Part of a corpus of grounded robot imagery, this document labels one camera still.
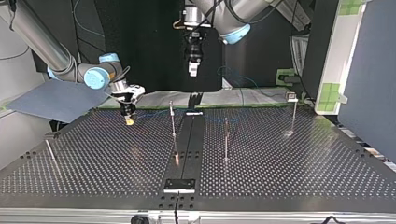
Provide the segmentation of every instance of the end effector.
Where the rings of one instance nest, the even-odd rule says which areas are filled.
[[[119,57],[115,53],[102,55],[99,58],[99,64],[81,63],[76,67],[71,67],[70,71],[54,72],[49,70],[52,78],[78,82],[84,82],[93,90],[103,90],[107,86],[111,89],[111,96],[120,103],[120,113],[125,117],[127,125],[134,124],[134,112],[136,111],[136,103],[142,98],[146,92],[145,88],[138,85],[128,85],[125,75],[129,71],[129,67],[122,69]],[[81,76],[75,77],[74,69]]]
[[[145,88],[138,85],[128,85],[126,80],[110,83],[111,96],[120,103],[120,112],[125,117],[126,125],[134,125],[136,103],[145,94]]]

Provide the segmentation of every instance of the white panel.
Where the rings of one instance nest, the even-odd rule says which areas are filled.
[[[0,59],[23,53],[27,45],[0,20]],[[41,73],[35,71],[32,52],[21,57],[0,60],[0,102],[21,95],[44,83]]]
[[[0,118],[0,170],[43,141],[49,120],[12,112]]]
[[[27,48],[23,40],[15,32],[9,30],[2,18],[0,18],[0,40],[0,58],[18,55]]]

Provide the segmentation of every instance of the robotic arm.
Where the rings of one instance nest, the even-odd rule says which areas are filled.
[[[224,44],[235,44],[249,32],[248,21],[273,2],[280,1],[185,0],[183,28],[188,31],[185,35],[185,54],[189,60],[190,76],[197,76],[198,67],[204,58],[202,43],[206,37],[205,28],[215,28]]]
[[[126,83],[124,76],[128,71],[122,69],[117,54],[102,55],[99,64],[76,63],[23,0],[0,0],[0,17],[9,22],[10,28],[47,64],[50,77],[83,82],[94,90],[110,86],[111,95],[120,102],[120,112],[127,125],[134,124],[135,104],[145,89]]]

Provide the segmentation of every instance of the metal bracket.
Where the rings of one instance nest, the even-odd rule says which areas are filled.
[[[57,133],[46,133],[44,135],[44,141],[46,142],[47,149],[49,150],[50,157],[53,160],[56,160],[56,158],[55,158],[55,154],[53,153],[52,146],[50,144],[50,140],[57,139],[59,137],[59,135],[61,135],[61,133],[59,133],[59,132],[57,132]]]
[[[338,102],[341,103],[341,104],[346,105],[347,104],[347,97],[340,93],[339,96],[338,96]]]
[[[167,179],[163,192],[180,194],[195,193],[195,182],[194,179]]]

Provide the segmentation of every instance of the black cable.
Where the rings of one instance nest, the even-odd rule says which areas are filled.
[[[20,54],[18,54],[18,55],[11,56],[11,57],[0,58],[0,61],[3,61],[3,60],[10,60],[10,59],[14,59],[14,58],[21,57],[21,56],[22,56],[23,54],[25,54],[28,50],[29,50],[29,46],[26,48],[26,50],[25,50],[23,53],[20,53]]]
[[[213,6],[216,6],[216,3],[217,3],[217,1],[213,0]],[[212,26],[212,28],[214,28],[213,24],[215,23],[216,8],[217,7],[215,7],[215,10],[212,13],[212,21],[210,22],[211,23],[210,25]]]
[[[225,0],[225,6],[228,8],[228,10],[231,12],[231,14],[240,22],[244,23],[244,24],[255,24],[258,23],[260,21],[263,21],[265,19],[267,19],[276,9],[277,7],[285,0],[280,0],[267,14],[265,14],[264,16],[262,16],[261,18],[255,20],[255,21],[245,21],[244,19],[240,18],[235,10],[233,10],[233,4],[231,2],[232,0]]]
[[[337,224],[346,224],[345,222],[338,221],[337,218],[335,218],[333,216],[326,217],[326,219],[324,219],[324,221],[321,224],[328,224],[331,220],[333,220]]]
[[[293,24],[294,24],[294,19],[295,19],[295,15],[296,15],[297,5],[298,5],[298,0],[296,0],[296,4],[294,5],[294,10],[293,10],[293,15],[291,17],[291,34],[290,34],[291,58],[293,59],[293,62],[295,64],[295,66],[296,66],[296,73],[297,73],[296,75],[300,79],[301,85],[303,86],[303,89],[304,89],[306,95],[308,96],[309,100],[315,106],[316,105],[315,100],[312,99],[311,95],[309,94],[308,90],[305,87],[305,84],[303,82],[303,78],[301,77],[300,72],[298,71],[298,68],[297,68],[297,61],[296,61],[296,59],[294,57],[294,47],[293,47],[293,44],[292,44],[292,38],[293,38],[293,30],[294,30],[294,25]]]
[[[104,50],[102,50],[102,49],[96,47],[95,45],[91,44],[90,42],[88,42],[88,41],[86,41],[86,40],[84,40],[84,39],[81,39],[79,36],[77,36],[77,39],[80,40],[81,42],[83,42],[83,43],[85,43],[85,44],[87,44],[87,45],[93,47],[94,49],[97,49],[97,50],[101,51],[102,53],[105,53]]]
[[[178,215],[177,215],[177,204],[178,204],[178,195],[177,195],[177,199],[176,199],[176,205],[175,205],[175,223],[178,224]]]
[[[14,31],[12,24],[15,20],[15,15],[17,14],[17,0],[9,0],[9,10],[12,11],[11,21],[9,22],[9,30]]]
[[[91,63],[91,61],[88,59],[88,57],[85,56],[85,54],[83,54],[81,51],[79,52],[79,54],[80,54],[83,58],[85,58],[85,60],[87,60],[88,63]]]

